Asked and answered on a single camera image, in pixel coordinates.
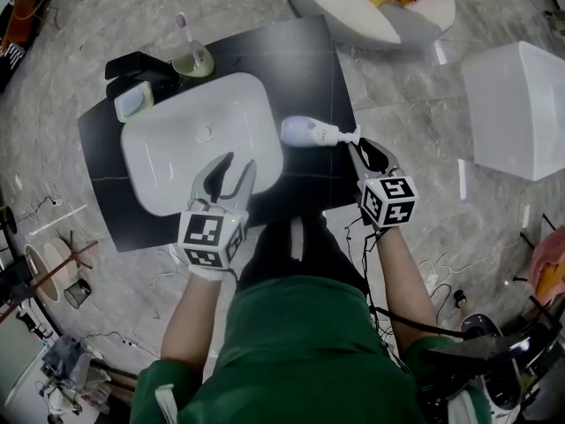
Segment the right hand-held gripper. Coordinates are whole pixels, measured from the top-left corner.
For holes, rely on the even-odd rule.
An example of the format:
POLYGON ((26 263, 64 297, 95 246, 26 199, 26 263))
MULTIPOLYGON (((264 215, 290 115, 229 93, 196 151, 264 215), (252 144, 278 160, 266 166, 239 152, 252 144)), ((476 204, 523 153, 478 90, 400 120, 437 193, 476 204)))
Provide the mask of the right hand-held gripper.
POLYGON ((408 223, 418 202, 412 177, 400 175, 396 156, 375 140, 362 137, 348 144, 358 176, 358 206, 380 229, 408 223))

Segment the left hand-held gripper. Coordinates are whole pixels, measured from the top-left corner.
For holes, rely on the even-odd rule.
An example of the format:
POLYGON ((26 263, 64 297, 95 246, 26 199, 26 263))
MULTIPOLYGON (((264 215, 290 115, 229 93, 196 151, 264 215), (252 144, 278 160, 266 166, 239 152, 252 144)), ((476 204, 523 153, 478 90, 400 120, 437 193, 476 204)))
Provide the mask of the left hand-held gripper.
POLYGON ((233 157, 233 152, 219 155, 196 175, 189 208, 180 214, 177 244, 193 266, 228 270, 245 240, 248 212, 238 208, 247 208, 252 196, 254 160, 245 166, 233 193, 222 197, 222 206, 216 204, 233 157))

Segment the white pump bottle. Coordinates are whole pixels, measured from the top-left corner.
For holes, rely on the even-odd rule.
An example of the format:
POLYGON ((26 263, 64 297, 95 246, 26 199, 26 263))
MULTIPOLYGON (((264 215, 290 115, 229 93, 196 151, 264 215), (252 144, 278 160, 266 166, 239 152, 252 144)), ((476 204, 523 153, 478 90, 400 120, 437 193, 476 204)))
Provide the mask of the white pump bottle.
POLYGON ((340 142, 357 145, 360 126, 353 132, 342 132, 337 125, 305 116, 286 117, 281 124, 280 140, 294 148, 334 147, 340 142))

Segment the person's right forearm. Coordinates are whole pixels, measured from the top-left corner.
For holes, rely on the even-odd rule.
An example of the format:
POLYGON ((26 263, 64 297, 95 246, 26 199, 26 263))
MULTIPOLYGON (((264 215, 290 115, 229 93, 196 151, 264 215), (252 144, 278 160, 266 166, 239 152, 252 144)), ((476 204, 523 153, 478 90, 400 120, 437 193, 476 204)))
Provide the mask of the person's right forearm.
POLYGON ((388 311, 412 322, 434 326, 435 313, 425 283, 398 227, 377 241, 388 311))

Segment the person's left forearm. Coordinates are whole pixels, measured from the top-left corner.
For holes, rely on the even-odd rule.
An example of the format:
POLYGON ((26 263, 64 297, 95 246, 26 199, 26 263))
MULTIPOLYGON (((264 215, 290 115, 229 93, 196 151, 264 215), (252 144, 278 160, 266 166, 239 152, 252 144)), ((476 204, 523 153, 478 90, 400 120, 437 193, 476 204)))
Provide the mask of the person's left forearm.
POLYGON ((179 362, 203 377, 224 276, 212 280, 191 273, 164 333, 161 360, 179 362))

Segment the white sink basin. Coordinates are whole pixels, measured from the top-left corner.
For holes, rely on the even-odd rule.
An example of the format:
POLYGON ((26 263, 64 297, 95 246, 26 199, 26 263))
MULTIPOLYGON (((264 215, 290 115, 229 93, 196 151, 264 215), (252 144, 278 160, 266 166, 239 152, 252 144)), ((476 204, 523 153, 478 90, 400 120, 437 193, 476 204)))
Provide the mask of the white sink basin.
POLYGON ((175 95, 124 125, 124 160, 140 205, 155 216, 185 210, 195 176, 233 153, 222 194, 232 193, 250 161, 253 191, 273 186, 283 152, 267 91, 255 76, 236 72, 175 95))

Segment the green soap dish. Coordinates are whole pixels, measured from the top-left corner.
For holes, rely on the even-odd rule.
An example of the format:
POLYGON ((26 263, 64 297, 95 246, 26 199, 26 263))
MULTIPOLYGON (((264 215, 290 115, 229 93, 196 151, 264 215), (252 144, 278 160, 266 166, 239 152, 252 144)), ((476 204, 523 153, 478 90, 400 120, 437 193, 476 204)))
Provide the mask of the green soap dish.
POLYGON ((142 81, 135 87, 122 93, 114 100, 117 119, 125 124, 140 112, 154 106, 154 95, 151 84, 142 81))

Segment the white beanbag seat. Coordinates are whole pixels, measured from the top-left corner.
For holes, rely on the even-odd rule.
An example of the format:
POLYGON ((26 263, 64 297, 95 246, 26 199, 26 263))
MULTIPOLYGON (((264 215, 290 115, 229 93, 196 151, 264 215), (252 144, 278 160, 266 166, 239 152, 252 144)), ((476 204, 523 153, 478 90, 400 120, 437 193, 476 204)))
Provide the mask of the white beanbag seat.
POLYGON ((322 15, 335 41, 366 49, 423 49, 455 22, 455 0, 290 0, 302 16, 322 15))

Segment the white cube table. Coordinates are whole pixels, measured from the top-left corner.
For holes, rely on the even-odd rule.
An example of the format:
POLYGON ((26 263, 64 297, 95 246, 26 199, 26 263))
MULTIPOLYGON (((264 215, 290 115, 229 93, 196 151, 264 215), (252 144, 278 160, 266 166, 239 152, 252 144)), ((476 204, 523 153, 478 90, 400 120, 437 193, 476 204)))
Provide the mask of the white cube table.
POLYGON ((565 169, 565 60, 527 42, 462 61, 475 163, 530 181, 565 169))

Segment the black mesh wastebasket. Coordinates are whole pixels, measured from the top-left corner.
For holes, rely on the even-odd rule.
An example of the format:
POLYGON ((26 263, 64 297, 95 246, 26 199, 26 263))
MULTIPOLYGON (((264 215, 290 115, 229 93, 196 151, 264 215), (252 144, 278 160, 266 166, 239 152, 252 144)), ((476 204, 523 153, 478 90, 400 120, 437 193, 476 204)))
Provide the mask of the black mesh wastebasket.
POLYGON ((64 297, 71 307, 80 309, 91 293, 92 288, 89 283, 85 279, 79 278, 64 290, 64 297))

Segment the person's short-sleeved shirt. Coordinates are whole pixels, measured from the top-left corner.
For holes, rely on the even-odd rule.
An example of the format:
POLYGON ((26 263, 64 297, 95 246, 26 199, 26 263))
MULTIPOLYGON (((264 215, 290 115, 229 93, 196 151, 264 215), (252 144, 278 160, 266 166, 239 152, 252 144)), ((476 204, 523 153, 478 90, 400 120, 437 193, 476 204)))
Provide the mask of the person's short-sleeved shirt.
POLYGON ((230 304, 212 375, 158 360, 144 369, 131 424, 167 424, 155 392, 172 388, 177 424, 426 424, 418 390, 438 379, 414 342, 391 359, 361 292, 333 280, 293 276, 239 291, 230 304))

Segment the pink cloth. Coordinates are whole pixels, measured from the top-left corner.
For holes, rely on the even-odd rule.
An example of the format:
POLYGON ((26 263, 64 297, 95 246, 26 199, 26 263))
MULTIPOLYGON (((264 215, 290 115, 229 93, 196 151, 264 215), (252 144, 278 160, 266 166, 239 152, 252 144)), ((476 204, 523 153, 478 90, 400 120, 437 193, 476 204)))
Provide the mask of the pink cloth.
POLYGON ((529 283, 543 306, 565 293, 565 226, 549 234, 532 254, 529 283))

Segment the oval wooden mirror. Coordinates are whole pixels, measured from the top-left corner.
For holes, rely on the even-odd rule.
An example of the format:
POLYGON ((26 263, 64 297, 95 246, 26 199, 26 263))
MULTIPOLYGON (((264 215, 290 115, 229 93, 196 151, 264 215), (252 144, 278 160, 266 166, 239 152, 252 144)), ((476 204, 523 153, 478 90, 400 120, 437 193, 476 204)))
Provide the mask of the oval wooden mirror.
MULTIPOLYGON (((50 269, 45 264, 39 252, 31 245, 25 245, 24 255, 26 258, 26 264, 32 274, 33 281, 38 283, 50 272, 50 269)), ((53 303, 58 303, 60 300, 59 290, 54 281, 54 277, 45 280, 38 288, 37 293, 44 299, 53 303)))

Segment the orange sofa with striped throw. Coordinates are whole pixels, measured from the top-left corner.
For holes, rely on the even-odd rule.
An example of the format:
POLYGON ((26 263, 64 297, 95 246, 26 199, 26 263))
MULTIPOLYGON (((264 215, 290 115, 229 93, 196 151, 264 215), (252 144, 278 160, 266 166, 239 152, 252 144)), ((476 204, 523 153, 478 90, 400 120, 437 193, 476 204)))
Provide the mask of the orange sofa with striped throw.
POLYGON ((13 0, 0 12, 0 94, 38 34, 35 0, 13 0))

